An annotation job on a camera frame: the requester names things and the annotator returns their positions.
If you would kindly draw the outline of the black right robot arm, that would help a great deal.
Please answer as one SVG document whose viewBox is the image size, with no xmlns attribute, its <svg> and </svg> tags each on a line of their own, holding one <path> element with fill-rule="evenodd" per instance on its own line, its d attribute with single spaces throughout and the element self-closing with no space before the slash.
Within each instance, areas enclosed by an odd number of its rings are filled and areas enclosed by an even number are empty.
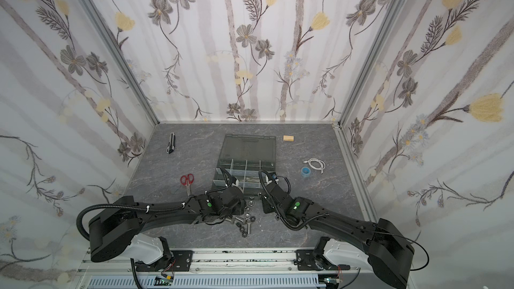
<svg viewBox="0 0 514 289">
<path fill-rule="evenodd" d="M 277 182 L 262 182 L 264 199 L 289 230 L 307 227 L 346 242 L 368 256 L 373 273 L 393 288 L 406 288 L 415 249 L 392 222 L 367 222 L 327 210 L 314 201 L 292 198 Z"/>
</svg>

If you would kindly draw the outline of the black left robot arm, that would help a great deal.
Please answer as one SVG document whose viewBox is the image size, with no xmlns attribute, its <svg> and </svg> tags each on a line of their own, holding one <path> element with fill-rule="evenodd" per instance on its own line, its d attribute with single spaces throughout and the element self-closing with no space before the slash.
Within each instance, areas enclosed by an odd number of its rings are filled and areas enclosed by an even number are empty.
<svg viewBox="0 0 514 289">
<path fill-rule="evenodd" d="M 114 203 L 83 209 L 76 218 L 76 227 L 90 243 L 91 260 L 105 262 L 120 256 L 133 238 L 145 231 L 175 224 L 213 223 L 242 215 L 245 208 L 243 192 L 235 186 L 171 203 L 137 202 L 129 195 Z"/>
</svg>

